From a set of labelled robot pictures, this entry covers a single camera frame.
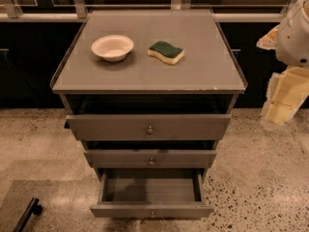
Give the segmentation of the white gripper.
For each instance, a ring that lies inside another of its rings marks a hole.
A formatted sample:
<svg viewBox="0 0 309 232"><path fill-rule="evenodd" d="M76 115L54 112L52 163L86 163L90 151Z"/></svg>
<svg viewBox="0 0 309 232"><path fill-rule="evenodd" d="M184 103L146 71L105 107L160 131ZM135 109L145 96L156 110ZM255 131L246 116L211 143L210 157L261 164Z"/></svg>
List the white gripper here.
<svg viewBox="0 0 309 232"><path fill-rule="evenodd" d="M286 16L256 43L276 51L276 58L289 65L274 73L267 86L261 125L273 131L290 122L309 97L309 0L297 0Z"/></svg>

